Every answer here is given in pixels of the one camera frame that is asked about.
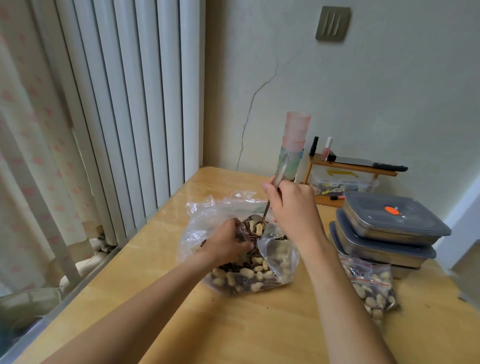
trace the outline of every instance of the wooden table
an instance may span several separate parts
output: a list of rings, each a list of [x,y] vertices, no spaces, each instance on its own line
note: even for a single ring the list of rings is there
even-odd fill
[[[16,363],[35,364],[176,265],[184,206],[233,189],[258,191],[265,177],[200,169],[48,326]],[[335,208],[318,206],[327,229]],[[434,261],[396,280],[402,309],[386,315],[385,339],[399,363],[480,363],[480,318]],[[348,342],[343,342],[348,350]],[[305,266],[286,286],[219,297],[199,284],[141,363],[327,363]]]

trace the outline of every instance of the right hand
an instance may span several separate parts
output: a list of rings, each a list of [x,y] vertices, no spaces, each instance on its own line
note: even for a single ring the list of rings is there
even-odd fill
[[[281,197],[271,183],[264,183],[262,187],[279,227],[301,253],[326,239],[310,186],[282,181],[279,187]]]

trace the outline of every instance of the patterned curtain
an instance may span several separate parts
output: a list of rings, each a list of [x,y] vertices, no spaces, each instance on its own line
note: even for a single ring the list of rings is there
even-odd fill
[[[100,219],[25,0],[0,1],[0,295],[80,281]]]

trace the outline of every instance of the stacked containers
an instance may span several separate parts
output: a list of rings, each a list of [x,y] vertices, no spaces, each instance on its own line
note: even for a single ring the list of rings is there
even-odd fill
[[[288,154],[288,164],[284,178],[289,181],[293,181],[297,174],[311,118],[311,115],[303,112],[289,111],[287,113],[282,147],[280,148],[280,155],[278,156],[278,164],[276,168],[278,169],[280,166],[280,161],[283,156]]]
[[[396,278],[434,259],[432,245],[451,234],[448,226],[412,198],[362,192],[345,193],[343,209],[337,210],[330,231],[341,253],[392,264]]]

